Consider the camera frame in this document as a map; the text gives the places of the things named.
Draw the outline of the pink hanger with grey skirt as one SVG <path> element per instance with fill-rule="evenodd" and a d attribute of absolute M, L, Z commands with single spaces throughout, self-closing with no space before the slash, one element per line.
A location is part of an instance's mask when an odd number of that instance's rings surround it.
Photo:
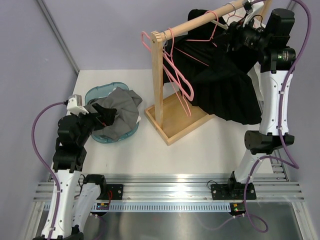
<path fill-rule="evenodd" d="M 169 53 L 166 51 L 166 46 L 168 45 L 169 38 L 167 37 L 167 34 L 164 32 L 165 37 L 165 44 L 162 47 L 162 56 L 165 59 L 165 61 L 171 66 L 173 69 L 175 76 L 163 65 L 163 69 L 169 79 L 169 82 L 171 83 L 173 90 L 186 114 L 187 117 L 191 117 L 192 113 L 190 110 L 190 107 L 188 105 L 187 100 L 192 101 L 194 99 L 194 90 L 189 81 L 185 78 L 185 76 L 180 72 L 180 70 L 176 67 L 173 59 L 173 49 L 175 44 L 175 37 L 173 30 L 171 28 L 168 28 L 170 34 L 171 34 L 171 49 Z M 183 88 L 183 85 L 181 84 L 181 81 L 183 81 L 186 86 L 189 89 L 189 93 L 185 91 Z"/>

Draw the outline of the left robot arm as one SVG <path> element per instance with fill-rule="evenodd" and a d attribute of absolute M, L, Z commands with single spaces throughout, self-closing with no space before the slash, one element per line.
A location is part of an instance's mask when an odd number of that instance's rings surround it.
<path fill-rule="evenodd" d="M 79 197 L 75 197 L 78 180 L 87 155 L 85 144 L 96 130 L 110 126 L 117 110 L 93 104 L 94 112 L 81 108 L 58 121 L 58 137 L 55 143 L 53 166 L 41 157 L 37 147 L 33 149 L 48 169 L 54 186 L 49 213 L 39 240 L 82 240 L 84 226 L 97 199 L 108 194 L 106 179 L 100 174 L 88 174 L 82 184 Z"/>

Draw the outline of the white skirt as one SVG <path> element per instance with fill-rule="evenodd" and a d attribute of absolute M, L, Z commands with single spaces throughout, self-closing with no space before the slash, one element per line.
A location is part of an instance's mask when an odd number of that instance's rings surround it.
<path fill-rule="evenodd" d="M 140 122 L 140 120 L 141 120 L 141 116 L 140 116 L 140 115 L 138 115 L 138 117 L 137 117 L 137 121 L 136 121 L 136 124 L 138 124 L 138 123 Z"/>

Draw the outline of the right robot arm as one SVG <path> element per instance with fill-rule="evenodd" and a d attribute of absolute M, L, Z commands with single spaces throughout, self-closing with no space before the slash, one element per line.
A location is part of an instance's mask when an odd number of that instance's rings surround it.
<path fill-rule="evenodd" d="M 254 28 L 254 15 L 233 22 L 227 30 L 230 35 L 228 50 L 247 47 L 258 53 L 260 89 L 263 97 L 262 120 L 258 130 L 244 135 L 246 147 L 240 165 L 226 184 L 210 186 L 213 200 L 255 200 L 254 174 L 264 160 L 271 159 L 276 149 L 294 143 L 287 124 L 288 93 L 293 77 L 290 69 L 296 52 L 287 43 L 295 23 L 295 14 L 288 9 L 276 8 L 265 27 Z"/>

